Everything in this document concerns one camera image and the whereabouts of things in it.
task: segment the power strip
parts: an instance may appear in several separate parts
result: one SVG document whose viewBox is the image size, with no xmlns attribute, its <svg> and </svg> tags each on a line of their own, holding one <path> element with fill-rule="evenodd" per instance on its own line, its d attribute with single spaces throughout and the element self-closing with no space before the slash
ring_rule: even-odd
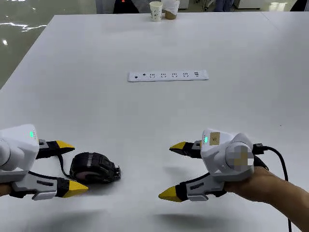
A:
<svg viewBox="0 0 309 232">
<path fill-rule="evenodd" d="M 129 72 L 127 81 L 190 81 L 208 80 L 206 70 L 185 70 L 171 72 Z"/>
</svg>

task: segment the white paper cup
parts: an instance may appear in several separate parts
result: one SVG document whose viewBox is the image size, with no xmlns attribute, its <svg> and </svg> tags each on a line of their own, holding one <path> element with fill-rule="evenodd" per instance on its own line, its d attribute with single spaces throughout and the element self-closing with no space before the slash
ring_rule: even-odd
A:
<svg viewBox="0 0 309 232">
<path fill-rule="evenodd" d="M 162 17 L 162 6 L 163 3 L 160 1 L 152 1 L 149 3 L 150 5 L 150 18 L 154 22 L 158 22 Z"/>
</svg>

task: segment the shiny floor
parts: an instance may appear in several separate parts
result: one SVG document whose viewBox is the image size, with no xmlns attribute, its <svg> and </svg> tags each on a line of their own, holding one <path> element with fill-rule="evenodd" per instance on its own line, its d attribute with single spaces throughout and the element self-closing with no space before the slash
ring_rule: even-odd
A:
<svg viewBox="0 0 309 232">
<path fill-rule="evenodd" d="M 296 0 L 265 0 L 260 11 L 290 11 Z M 202 12 L 190 0 L 182 12 Z M 258 11 L 236 9 L 232 11 Z M 96 14 L 95 0 L 0 0 L 0 88 L 54 15 Z"/>
</svg>

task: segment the tape measure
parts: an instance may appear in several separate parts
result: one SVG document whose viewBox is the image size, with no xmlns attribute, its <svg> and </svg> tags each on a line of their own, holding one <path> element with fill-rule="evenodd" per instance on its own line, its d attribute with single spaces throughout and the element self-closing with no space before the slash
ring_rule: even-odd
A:
<svg viewBox="0 0 309 232">
<path fill-rule="evenodd" d="M 70 175 L 63 170 L 63 158 L 58 156 L 63 174 L 83 184 L 105 184 L 121 178 L 121 170 L 105 155 L 83 152 L 76 155 L 71 164 Z"/>
</svg>

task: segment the white table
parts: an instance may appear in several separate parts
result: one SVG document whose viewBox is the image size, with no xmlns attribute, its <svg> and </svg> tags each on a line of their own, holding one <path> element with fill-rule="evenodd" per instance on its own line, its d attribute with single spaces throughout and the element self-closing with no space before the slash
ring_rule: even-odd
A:
<svg viewBox="0 0 309 232">
<path fill-rule="evenodd" d="M 206 127 L 277 148 L 291 182 L 309 189 L 308 30 L 299 27 L 304 39 L 295 38 L 288 26 L 259 12 L 179 14 L 160 23 L 147 14 L 55 16 L 0 90 L 0 128 L 33 123 L 40 138 L 76 146 L 65 155 L 67 171 L 74 155 L 97 151 L 123 177 L 69 199 L 1 197 L 1 230 L 287 231 L 271 206 L 233 194 L 199 203 L 157 196 L 206 172 L 201 160 L 169 152 Z M 210 79 L 126 80 L 129 71 L 173 69 L 206 69 Z M 275 154 L 261 158 L 283 177 Z M 33 171 L 62 176 L 56 158 L 36 161 Z"/>
</svg>

